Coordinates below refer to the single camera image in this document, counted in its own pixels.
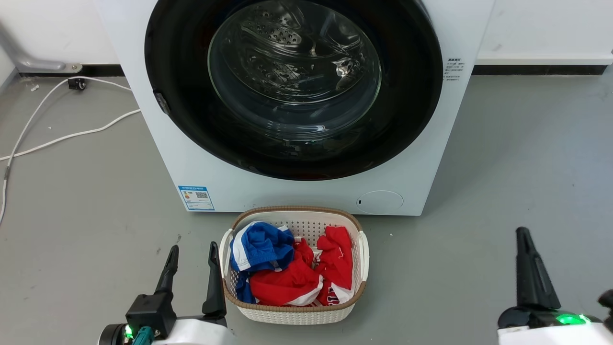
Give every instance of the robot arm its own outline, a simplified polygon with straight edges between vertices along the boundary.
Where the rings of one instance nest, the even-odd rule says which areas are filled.
[[[530,230],[517,233],[517,306],[498,319],[500,345],[611,345],[613,320],[561,311],[561,304]],[[613,307],[613,290],[598,300]]]
[[[126,313],[126,324],[108,325],[98,345],[233,345],[226,325],[226,300],[221,285],[217,243],[211,242],[207,300],[202,316],[177,318],[172,309],[172,282],[179,247],[173,246],[152,295],[139,295]]]

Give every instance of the washing machine door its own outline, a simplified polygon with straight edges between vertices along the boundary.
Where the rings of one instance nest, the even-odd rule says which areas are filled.
[[[160,0],[145,62],[158,103],[195,143],[292,180],[390,160],[424,129],[443,81],[416,0]]]

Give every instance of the green led light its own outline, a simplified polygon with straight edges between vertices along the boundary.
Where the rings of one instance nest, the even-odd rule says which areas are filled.
[[[585,317],[584,315],[562,314],[556,317],[556,319],[561,324],[565,325],[585,325],[587,323],[591,323],[591,321],[587,319],[587,317]]]
[[[126,325],[126,338],[131,338],[134,339],[134,337],[132,336],[132,329],[130,328],[130,325]]]

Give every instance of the door glass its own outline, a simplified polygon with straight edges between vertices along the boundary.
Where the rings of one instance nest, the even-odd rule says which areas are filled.
[[[236,117],[295,141],[346,129],[369,110],[381,84],[366,34],[305,0],[258,2],[233,14],[211,41],[208,68]]]

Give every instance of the basket handle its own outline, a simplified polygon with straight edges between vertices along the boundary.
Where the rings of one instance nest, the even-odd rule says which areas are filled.
[[[226,252],[230,250],[230,241],[232,240],[232,232],[234,229],[229,229],[224,233],[224,237],[221,238],[221,242],[219,243],[219,262],[221,263],[221,278],[225,279],[228,275],[228,267],[230,265],[230,260],[226,256]]]
[[[362,263],[362,281],[368,279],[368,266],[370,264],[370,249],[368,248],[368,239],[364,231],[360,231],[360,256]]]

